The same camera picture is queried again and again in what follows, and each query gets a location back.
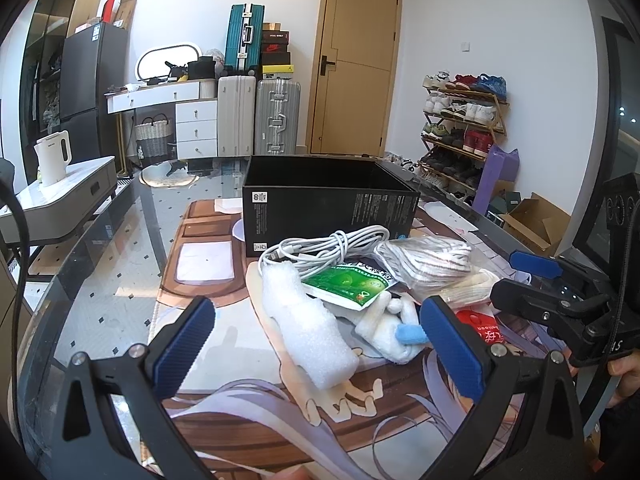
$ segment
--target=blue gripper pad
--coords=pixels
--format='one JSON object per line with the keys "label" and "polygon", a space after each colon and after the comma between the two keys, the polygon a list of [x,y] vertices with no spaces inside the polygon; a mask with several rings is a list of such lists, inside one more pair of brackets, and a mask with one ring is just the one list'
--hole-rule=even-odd
{"label": "blue gripper pad", "polygon": [[[180,317],[165,326],[152,341],[148,358],[152,358],[153,392],[159,400],[173,397],[211,334],[216,322],[216,309],[207,298],[195,298]],[[162,331],[169,329],[163,336]],[[164,346],[156,356],[153,343]]]}
{"label": "blue gripper pad", "polygon": [[558,265],[558,262],[535,254],[515,251],[509,257],[509,264],[513,269],[528,272],[541,278],[552,280],[562,276],[562,267]]}
{"label": "blue gripper pad", "polygon": [[420,325],[460,394],[478,402],[491,371],[486,344],[480,336],[463,324],[439,296],[424,300]]}

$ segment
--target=gray refrigerator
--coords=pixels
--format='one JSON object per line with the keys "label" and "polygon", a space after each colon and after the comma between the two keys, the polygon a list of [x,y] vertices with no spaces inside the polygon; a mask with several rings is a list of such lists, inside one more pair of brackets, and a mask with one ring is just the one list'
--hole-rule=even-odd
{"label": "gray refrigerator", "polygon": [[104,94],[124,85],[128,33],[97,23],[65,41],[60,71],[60,130],[68,130],[72,163],[118,157],[116,115]]}

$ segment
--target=green packet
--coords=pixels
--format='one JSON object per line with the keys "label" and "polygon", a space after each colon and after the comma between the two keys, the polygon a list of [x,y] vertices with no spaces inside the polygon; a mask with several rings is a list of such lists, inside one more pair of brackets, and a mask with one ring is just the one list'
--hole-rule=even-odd
{"label": "green packet", "polygon": [[363,263],[329,267],[302,281],[307,294],[351,310],[363,310],[397,281],[384,270]]}

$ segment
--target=coiled charging cable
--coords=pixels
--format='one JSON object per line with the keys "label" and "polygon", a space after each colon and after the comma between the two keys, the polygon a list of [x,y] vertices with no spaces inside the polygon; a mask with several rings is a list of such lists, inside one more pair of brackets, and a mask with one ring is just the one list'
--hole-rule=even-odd
{"label": "coiled charging cable", "polygon": [[290,260],[301,280],[315,276],[327,267],[344,263],[350,256],[363,256],[380,242],[389,240],[389,231],[382,225],[372,225],[352,233],[336,231],[326,238],[287,238],[264,251],[258,261],[262,275],[264,266]]}

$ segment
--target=screw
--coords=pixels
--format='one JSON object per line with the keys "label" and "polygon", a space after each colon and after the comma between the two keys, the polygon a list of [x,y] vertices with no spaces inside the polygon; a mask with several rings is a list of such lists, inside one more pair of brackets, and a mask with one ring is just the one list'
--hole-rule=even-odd
{"label": "screw", "polygon": [[560,363],[564,362],[564,356],[558,350],[553,350],[551,352],[551,360],[559,365]]}
{"label": "screw", "polygon": [[80,366],[82,363],[86,361],[86,354],[84,352],[78,352],[74,354],[71,358],[71,364],[73,366]]}
{"label": "screw", "polygon": [[501,345],[500,343],[491,345],[491,354],[495,357],[504,357],[505,355],[507,355],[507,347],[505,345]]}
{"label": "screw", "polygon": [[138,357],[142,357],[145,354],[145,352],[146,352],[146,346],[141,344],[133,345],[131,348],[129,348],[129,355],[134,359]]}

